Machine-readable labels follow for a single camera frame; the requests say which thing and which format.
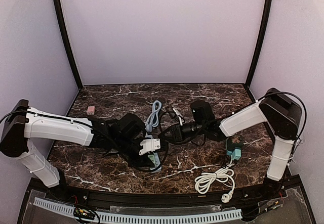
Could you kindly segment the green dual USB charger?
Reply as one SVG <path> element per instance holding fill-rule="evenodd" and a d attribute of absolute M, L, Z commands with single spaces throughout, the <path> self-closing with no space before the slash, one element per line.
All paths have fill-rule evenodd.
<path fill-rule="evenodd" d="M 149 154 L 148 158 L 151 160 L 151 162 L 156 165 L 156 159 L 155 159 L 155 155 L 154 154 Z"/>

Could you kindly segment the small green circuit board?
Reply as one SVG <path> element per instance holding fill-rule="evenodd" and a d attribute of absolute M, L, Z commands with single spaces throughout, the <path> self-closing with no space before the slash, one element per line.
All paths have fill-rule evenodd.
<path fill-rule="evenodd" d="M 96 218 L 96 214 L 93 211 L 88 209 L 76 207 L 73 211 L 73 216 L 82 219 L 91 219 L 94 220 Z"/>

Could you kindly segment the pink USB charger plug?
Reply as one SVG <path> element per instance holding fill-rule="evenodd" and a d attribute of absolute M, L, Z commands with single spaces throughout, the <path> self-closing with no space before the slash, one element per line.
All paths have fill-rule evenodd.
<path fill-rule="evenodd" d="M 95 111 L 96 111 L 95 106 L 89 106 L 89 107 L 87 108 L 86 114 L 87 114 L 87 115 L 94 115 L 94 114 L 95 114 Z"/>

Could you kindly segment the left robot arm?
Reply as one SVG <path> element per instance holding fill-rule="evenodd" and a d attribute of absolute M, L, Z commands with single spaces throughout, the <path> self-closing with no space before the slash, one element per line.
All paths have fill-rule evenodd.
<path fill-rule="evenodd" d="M 20 100 L 1 121 L 4 123 L 1 152 L 19 160 L 48 188 L 64 185 L 65 177 L 39 152 L 32 138 L 71 142 L 106 151 L 116 150 L 131 167 L 153 167 L 153 162 L 147 153 L 142 152 L 140 145 L 145 137 L 145 125 L 131 113 L 120 120 L 70 118 L 39 111 L 29 107 L 27 100 Z"/>

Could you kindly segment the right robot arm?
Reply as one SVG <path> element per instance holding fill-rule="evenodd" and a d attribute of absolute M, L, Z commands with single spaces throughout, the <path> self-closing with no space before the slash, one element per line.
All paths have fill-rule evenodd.
<path fill-rule="evenodd" d="M 262 124 L 274 144 L 266 177 L 277 182 L 282 179 L 307 122 L 304 102 L 295 94 L 276 88 L 270 88 L 255 102 L 223 118 L 216 118 L 210 104 L 205 101 L 193 102 L 191 112 L 192 122 L 170 127 L 172 144 L 190 141 L 199 135 L 220 142 Z"/>

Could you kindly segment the black frame post right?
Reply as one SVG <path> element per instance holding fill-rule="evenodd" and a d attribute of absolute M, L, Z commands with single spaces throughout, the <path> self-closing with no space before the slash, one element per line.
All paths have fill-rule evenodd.
<path fill-rule="evenodd" d="M 263 13 L 262 13 L 262 17 L 261 17 L 261 23 L 260 23 L 260 28 L 259 28 L 259 32 L 258 32 L 258 37 L 256 40 L 256 45 L 255 45 L 254 53 L 252 56 L 250 68 L 249 68 L 249 71 L 248 71 L 248 74 L 246 77 L 246 81 L 245 81 L 245 86 L 247 88 L 251 87 L 251 84 L 252 84 L 252 81 L 253 81 L 253 78 L 255 75 L 255 71 L 256 71 L 256 68 L 258 65 L 258 61 L 259 61 L 259 57 L 261 54 L 262 45 L 263 45 L 263 41 L 264 41 L 264 37 L 265 37 L 267 25 L 268 25 L 271 4 L 272 4 L 272 0 L 264 1 Z"/>

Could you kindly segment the teal power strip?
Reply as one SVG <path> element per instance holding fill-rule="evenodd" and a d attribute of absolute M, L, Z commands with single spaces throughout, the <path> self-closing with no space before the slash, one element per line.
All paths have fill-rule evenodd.
<path fill-rule="evenodd" d="M 241 158 L 241 149 L 243 145 L 240 138 L 228 138 L 226 140 L 226 154 L 231 157 L 233 161 L 238 161 Z"/>

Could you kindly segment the light blue power strip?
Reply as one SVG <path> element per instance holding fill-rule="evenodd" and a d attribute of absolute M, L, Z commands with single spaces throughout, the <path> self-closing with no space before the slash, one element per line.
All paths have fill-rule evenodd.
<path fill-rule="evenodd" d="M 146 133 L 146 138 L 149 139 L 153 139 L 152 135 L 149 135 L 148 133 Z M 153 152 L 151 154 L 148 155 L 149 159 L 151 160 L 152 163 L 154 163 L 154 167 L 151 167 L 150 170 L 154 170 L 156 169 L 159 165 L 160 165 L 160 158 L 157 152 Z M 155 171 L 153 171 L 153 173 L 158 173 L 161 171 L 161 166 L 156 169 Z"/>

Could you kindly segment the black frame post left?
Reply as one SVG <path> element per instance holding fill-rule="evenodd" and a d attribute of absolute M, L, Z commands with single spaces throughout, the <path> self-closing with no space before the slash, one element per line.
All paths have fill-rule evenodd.
<path fill-rule="evenodd" d="M 76 61 L 73 55 L 72 47 L 70 44 L 65 20 L 64 20 L 64 14 L 63 14 L 63 9 L 62 9 L 62 4 L 61 0 L 53 0 L 54 3 L 54 8 L 55 8 L 55 13 L 56 13 L 56 18 L 62 38 L 62 42 L 64 45 L 65 53 L 68 59 L 68 63 L 75 81 L 75 84 L 80 91 L 83 88 L 83 83 L 79 74 L 79 71 L 77 69 Z"/>

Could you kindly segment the black frame post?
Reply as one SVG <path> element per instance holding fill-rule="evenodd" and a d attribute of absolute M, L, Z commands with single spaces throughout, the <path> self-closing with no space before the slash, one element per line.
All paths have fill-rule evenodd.
<path fill-rule="evenodd" d="M 263 13 L 262 13 L 262 17 L 261 17 L 261 23 L 260 23 L 260 28 L 259 28 L 259 32 L 258 32 L 258 37 L 256 40 L 256 45 L 255 45 L 254 53 L 252 56 L 250 68 L 249 68 L 249 71 L 248 71 L 248 74 L 246 77 L 246 81 L 245 81 L 245 86 L 247 88 L 251 87 L 251 84 L 252 84 L 252 81 L 253 81 L 253 78 L 255 75 L 255 71 L 256 71 L 256 68 L 258 65 L 258 61 L 259 61 L 259 57 L 261 54 L 262 45 L 263 45 L 263 41 L 264 41 L 264 37 L 265 37 L 267 25 L 268 25 L 271 4 L 272 4 L 272 0 L 264 1 Z"/>
<path fill-rule="evenodd" d="M 75 81 L 75 84 L 80 91 L 83 88 L 83 83 L 79 74 L 79 71 L 77 69 L 76 61 L 73 55 L 72 47 L 70 44 L 65 20 L 64 20 L 64 14 L 63 14 L 63 9 L 62 9 L 62 4 L 61 0 L 53 0 L 54 3 L 54 8 L 55 8 L 55 13 L 56 13 L 56 18 L 62 38 L 62 42 L 64 45 L 65 53 L 68 59 L 68 63 Z"/>

